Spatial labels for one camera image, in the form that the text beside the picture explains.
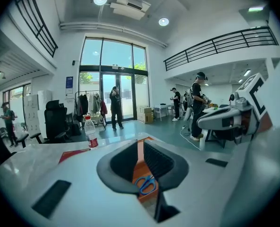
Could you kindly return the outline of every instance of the glass door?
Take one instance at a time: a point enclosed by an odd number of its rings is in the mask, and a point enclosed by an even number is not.
[[[102,92],[108,114],[106,122],[111,122],[110,93],[114,86],[119,89],[123,121],[134,119],[134,102],[132,97],[132,75],[122,73],[102,73]]]

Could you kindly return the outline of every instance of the gray floor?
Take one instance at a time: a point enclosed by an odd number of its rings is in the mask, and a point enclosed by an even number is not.
[[[186,147],[193,150],[198,150],[192,144],[190,144],[186,139],[180,136],[181,129],[183,125],[185,125],[183,120],[179,120],[177,122],[172,122],[171,120],[172,120],[172,116],[163,117],[162,121],[157,119],[152,124],[144,124],[137,120],[128,121],[123,123],[124,129],[122,130],[117,126],[117,131],[114,131],[111,125],[108,124],[105,131],[102,130],[97,132],[97,138],[106,139],[111,137],[133,134],[137,132],[146,132],[150,135],[159,138],[160,140],[166,143],[176,145],[179,147]],[[188,134],[187,127],[181,133],[183,135],[187,135]],[[199,147],[199,142],[195,142],[191,140],[189,136],[185,136],[185,137],[194,145]],[[71,138],[74,142],[85,141],[86,139],[85,139],[84,130],[82,131],[82,135],[73,136]],[[234,149],[234,146],[235,146],[234,142],[230,142],[230,141],[226,142],[225,148],[222,148],[222,146],[216,142],[206,142],[204,150],[230,154]]]

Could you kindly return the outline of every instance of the white sneaker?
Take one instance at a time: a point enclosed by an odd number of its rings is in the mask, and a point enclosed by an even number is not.
[[[192,135],[190,135],[190,138],[193,139],[193,140],[196,141],[196,142],[199,142],[199,141],[200,141],[199,138],[193,137]]]

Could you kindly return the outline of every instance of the black t-shirt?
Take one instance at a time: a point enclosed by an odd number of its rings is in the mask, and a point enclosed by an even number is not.
[[[198,96],[203,99],[203,93],[200,84],[194,83],[192,85],[192,96]],[[202,104],[203,103],[201,101],[197,101],[195,99],[193,100],[193,106],[202,105]]]
[[[174,95],[174,97],[178,97],[178,99],[174,99],[173,102],[174,102],[175,104],[179,103],[180,100],[181,100],[181,94],[180,94],[179,92],[176,92],[175,95]]]
[[[115,94],[115,96],[110,93],[110,99],[111,99],[111,105],[110,105],[110,110],[116,110],[120,109],[120,95],[118,93]]]

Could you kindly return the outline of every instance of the black cap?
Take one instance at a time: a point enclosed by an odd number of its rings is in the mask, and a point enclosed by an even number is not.
[[[205,73],[200,71],[196,75],[199,76],[200,79],[204,79],[204,80],[208,81],[208,78],[206,77]]]

